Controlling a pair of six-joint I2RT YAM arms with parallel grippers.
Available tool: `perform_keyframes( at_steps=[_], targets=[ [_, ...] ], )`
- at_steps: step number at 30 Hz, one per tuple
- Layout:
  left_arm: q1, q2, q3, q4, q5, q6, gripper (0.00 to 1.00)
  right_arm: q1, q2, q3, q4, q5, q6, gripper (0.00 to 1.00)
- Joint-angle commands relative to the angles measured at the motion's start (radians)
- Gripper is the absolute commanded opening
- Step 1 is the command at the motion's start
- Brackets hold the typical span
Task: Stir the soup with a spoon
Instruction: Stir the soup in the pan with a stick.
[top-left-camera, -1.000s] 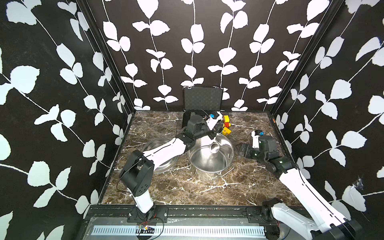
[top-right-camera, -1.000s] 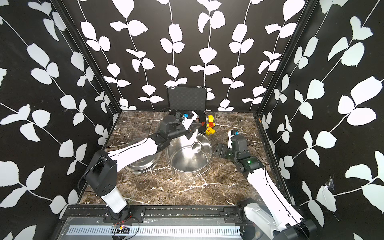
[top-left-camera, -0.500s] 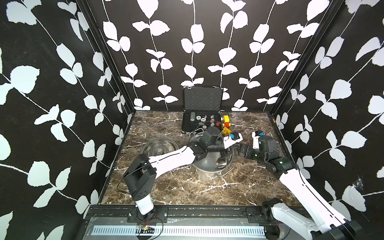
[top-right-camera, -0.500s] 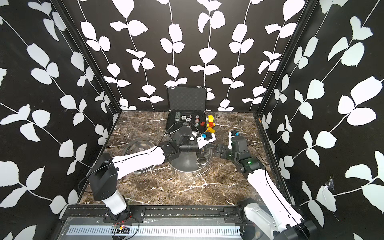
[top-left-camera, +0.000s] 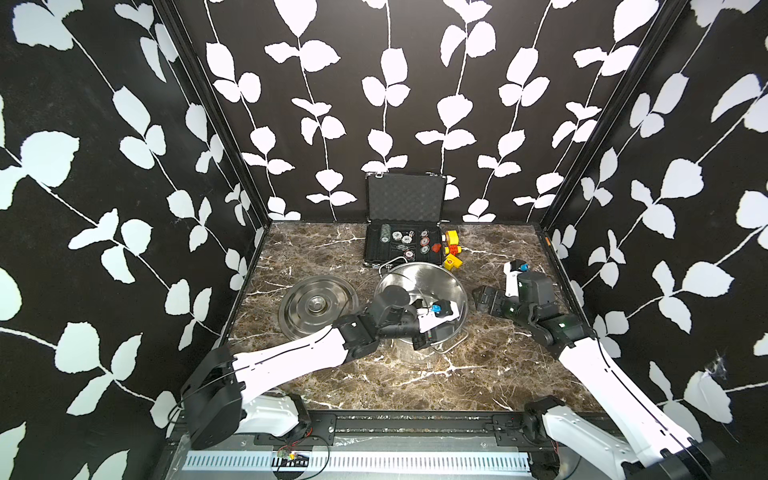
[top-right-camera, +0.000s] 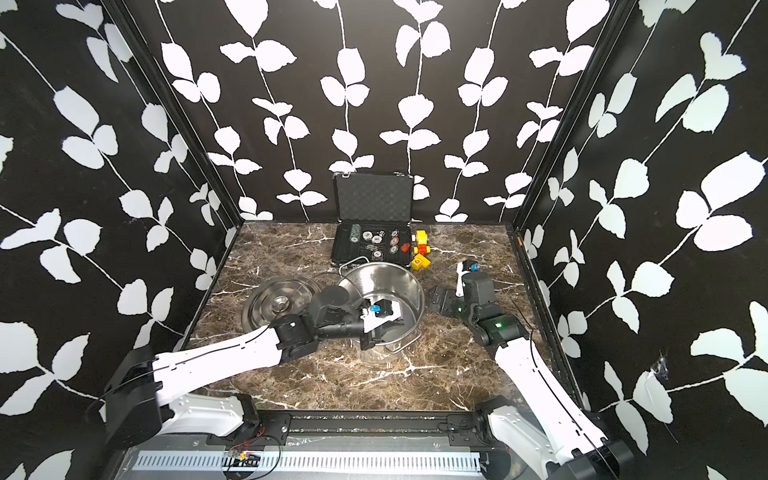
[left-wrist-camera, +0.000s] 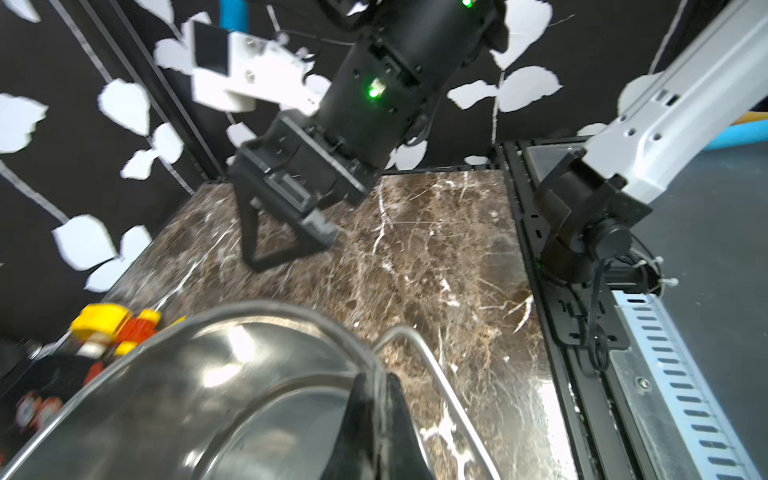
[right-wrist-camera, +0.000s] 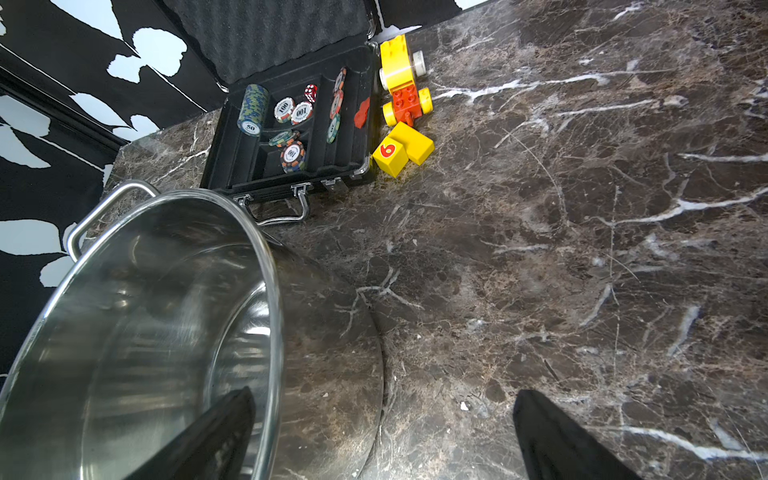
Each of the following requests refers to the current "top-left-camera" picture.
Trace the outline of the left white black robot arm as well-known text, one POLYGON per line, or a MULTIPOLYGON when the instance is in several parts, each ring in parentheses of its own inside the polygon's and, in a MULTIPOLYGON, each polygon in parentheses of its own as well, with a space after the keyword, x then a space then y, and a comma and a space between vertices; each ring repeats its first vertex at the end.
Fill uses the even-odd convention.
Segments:
POLYGON ((298 395, 277 395, 275 388, 371 355, 384 339, 408 338, 414 349, 424 348, 431 330, 460 316, 453 300, 438 299, 417 308, 404 288, 391 285, 361 310, 307 337, 236 355, 225 346, 215 348, 181 390, 191 447, 208 449, 235 434, 297 441, 309 431, 311 418, 298 395))

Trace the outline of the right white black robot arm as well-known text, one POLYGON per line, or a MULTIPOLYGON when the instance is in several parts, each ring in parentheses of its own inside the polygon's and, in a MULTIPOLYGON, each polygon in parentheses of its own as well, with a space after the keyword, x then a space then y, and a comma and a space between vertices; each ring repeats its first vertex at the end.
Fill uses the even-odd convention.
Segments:
POLYGON ((550 277, 513 270, 504 288, 480 286, 477 311, 508 320, 559 361, 619 429, 614 436, 547 396, 526 405, 521 432, 534 444, 563 444, 610 479, 716 479, 723 452, 700 441, 651 402, 623 372, 580 316, 559 310, 550 277))

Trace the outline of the stainless steel pot lid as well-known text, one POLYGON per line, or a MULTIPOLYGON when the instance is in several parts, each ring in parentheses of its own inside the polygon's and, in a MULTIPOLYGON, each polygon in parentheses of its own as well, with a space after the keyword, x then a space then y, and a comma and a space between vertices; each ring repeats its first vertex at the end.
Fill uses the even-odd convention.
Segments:
POLYGON ((358 295, 349 282, 331 275, 312 276, 296 283, 283 296, 278 324, 289 339, 296 340, 320 331, 358 307, 358 295))

